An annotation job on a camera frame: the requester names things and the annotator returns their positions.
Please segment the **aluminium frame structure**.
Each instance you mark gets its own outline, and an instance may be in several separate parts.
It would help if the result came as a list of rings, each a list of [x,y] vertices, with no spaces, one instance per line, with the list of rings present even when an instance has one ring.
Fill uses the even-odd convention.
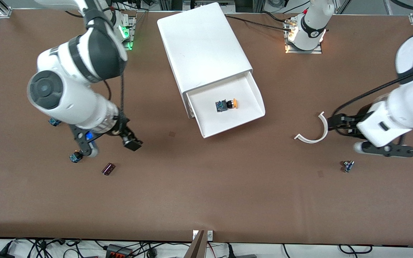
[[[225,14],[259,13],[267,0],[154,0],[159,10],[187,11],[212,3],[218,3]]]

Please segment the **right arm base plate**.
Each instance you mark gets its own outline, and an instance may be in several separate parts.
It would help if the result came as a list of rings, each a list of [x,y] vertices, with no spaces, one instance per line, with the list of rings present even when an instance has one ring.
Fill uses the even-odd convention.
[[[136,31],[136,17],[123,14],[118,28],[122,36],[124,48],[127,51],[131,51],[133,49],[134,34]]]

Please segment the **black power strip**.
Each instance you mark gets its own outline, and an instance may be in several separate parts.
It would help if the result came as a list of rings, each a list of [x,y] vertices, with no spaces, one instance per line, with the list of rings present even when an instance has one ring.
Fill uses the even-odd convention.
[[[113,244],[107,245],[105,250],[105,258],[130,258],[133,254],[132,249]]]

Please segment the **aluminium corner profile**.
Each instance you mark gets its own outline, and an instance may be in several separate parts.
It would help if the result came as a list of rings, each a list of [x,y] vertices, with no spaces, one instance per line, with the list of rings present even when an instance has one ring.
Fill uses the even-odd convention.
[[[0,0],[0,18],[9,18],[13,9],[4,0]]]

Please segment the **yellow push button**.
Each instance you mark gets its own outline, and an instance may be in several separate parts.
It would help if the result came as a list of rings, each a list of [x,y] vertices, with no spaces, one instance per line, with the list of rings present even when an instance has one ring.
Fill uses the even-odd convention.
[[[238,108],[238,101],[234,98],[232,100],[222,100],[215,102],[216,110],[218,113]]]

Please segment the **white curved plastic piece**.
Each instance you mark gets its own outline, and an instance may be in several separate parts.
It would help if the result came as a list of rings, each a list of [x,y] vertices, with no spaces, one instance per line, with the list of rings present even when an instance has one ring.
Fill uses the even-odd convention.
[[[307,139],[301,134],[297,134],[293,139],[299,140],[300,142],[307,143],[307,144],[316,144],[318,142],[321,142],[323,139],[326,138],[328,134],[328,120],[326,119],[324,115],[324,111],[322,111],[319,115],[318,118],[321,120],[323,124],[323,134],[321,135],[320,138],[318,139]]]

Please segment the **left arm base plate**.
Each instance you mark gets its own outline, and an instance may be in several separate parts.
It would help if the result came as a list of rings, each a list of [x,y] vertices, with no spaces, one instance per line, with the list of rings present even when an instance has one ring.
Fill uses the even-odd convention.
[[[320,42],[314,49],[300,49],[295,44],[294,41],[296,39],[296,35],[298,33],[298,28],[296,24],[296,20],[286,19],[283,22],[283,26],[285,29],[289,29],[289,31],[284,32],[285,36],[285,53],[293,53],[293,54],[322,54],[322,46],[321,42],[323,38],[320,39]]]

